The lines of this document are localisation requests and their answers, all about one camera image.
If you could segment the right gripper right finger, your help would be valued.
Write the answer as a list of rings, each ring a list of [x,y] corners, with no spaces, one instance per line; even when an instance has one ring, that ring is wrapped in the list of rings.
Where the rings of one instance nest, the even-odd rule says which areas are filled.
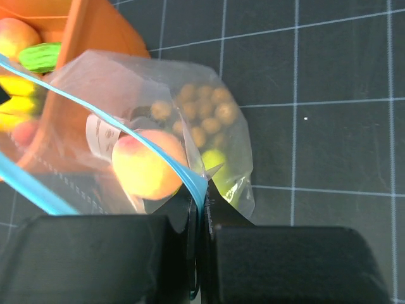
[[[203,303],[390,303],[354,229],[254,225],[210,182],[202,235]]]

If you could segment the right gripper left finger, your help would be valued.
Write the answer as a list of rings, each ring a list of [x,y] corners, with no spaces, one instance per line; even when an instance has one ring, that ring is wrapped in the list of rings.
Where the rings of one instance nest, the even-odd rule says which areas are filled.
[[[1,255],[2,303],[189,303],[197,206],[184,189],[149,215],[41,215]]]

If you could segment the green pear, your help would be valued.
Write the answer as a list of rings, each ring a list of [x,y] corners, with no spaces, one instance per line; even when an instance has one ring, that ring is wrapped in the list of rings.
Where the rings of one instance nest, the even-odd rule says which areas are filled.
[[[236,207],[240,196],[238,179],[231,172],[225,154],[219,149],[209,149],[201,157],[219,193],[228,203]]]

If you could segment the clear zip top bag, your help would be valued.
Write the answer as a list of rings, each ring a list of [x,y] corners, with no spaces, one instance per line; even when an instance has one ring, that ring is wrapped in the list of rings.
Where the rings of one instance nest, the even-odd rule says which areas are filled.
[[[87,50],[38,78],[1,58],[1,178],[50,215],[151,213],[211,187],[255,202],[246,119],[206,66]]]

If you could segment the brown longan bunch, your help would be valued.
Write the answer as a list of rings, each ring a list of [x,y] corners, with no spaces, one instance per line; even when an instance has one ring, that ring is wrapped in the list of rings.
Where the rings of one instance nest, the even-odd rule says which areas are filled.
[[[173,101],[156,100],[151,118],[178,138],[190,127],[194,144],[201,150],[225,149],[239,109],[230,91],[222,86],[185,84]]]

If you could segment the yellow banana bunch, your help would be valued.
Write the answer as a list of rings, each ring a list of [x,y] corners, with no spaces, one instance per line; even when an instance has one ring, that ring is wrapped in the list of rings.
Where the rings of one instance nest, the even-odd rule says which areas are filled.
[[[9,96],[9,100],[1,103],[1,132],[13,130],[42,111],[47,91],[36,83],[19,76],[2,75],[1,88]]]

